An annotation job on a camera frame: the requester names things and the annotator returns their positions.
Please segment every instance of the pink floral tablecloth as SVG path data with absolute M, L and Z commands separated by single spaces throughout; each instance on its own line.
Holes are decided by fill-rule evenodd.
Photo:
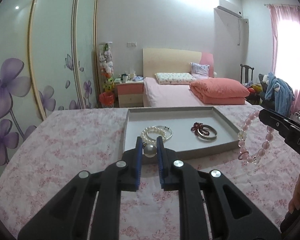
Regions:
M 259 106 L 217 106 L 240 127 Z M 127 109 L 53 112 L 23 143 L 0 178 L 0 219 L 17 236 L 50 198 L 79 171 L 104 170 L 121 158 Z M 266 128 L 254 121 L 246 140 L 256 152 Z M 279 226 L 300 172 L 300 156 L 277 132 L 258 166 L 237 160 L 238 150 L 189 160 L 195 168 L 218 169 Z M 156 165 L 142 166 L 137 193 L 122 192 L 120 239 L 179 239 L 178 192 L 161 190 Z

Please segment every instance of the red wastebasket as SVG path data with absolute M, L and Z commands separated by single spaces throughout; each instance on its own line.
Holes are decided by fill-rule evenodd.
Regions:
M 112 108 L 114 104 L 114 93 L 104 92 L 100 94 L 99 100 L 101 102 L 102 108 Z

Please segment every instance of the bed headboard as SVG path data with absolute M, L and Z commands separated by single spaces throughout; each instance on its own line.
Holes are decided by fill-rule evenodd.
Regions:
M 190 63 L 210 65 L 213 76 L 213 55 L 182 49 L 143 49 L 143 76 L 155 77 L 158 72 L 184 73 L 191 72 Z

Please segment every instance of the pink drawer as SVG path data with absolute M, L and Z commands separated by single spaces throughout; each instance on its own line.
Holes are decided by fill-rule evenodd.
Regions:
M 143 84 L 117 85 L 118 95 L 142 94 Z

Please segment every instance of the floral pillow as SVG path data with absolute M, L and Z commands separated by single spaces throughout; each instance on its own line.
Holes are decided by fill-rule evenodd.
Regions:
M 196 81 L 189 73 L 157 73 L 155 77 L 160 85 L 189 85 Z
M 196 79 L 205 79 L 209 77 L 210 65 L 201 65 L 198 63 L 191 63 L 191 75 Z

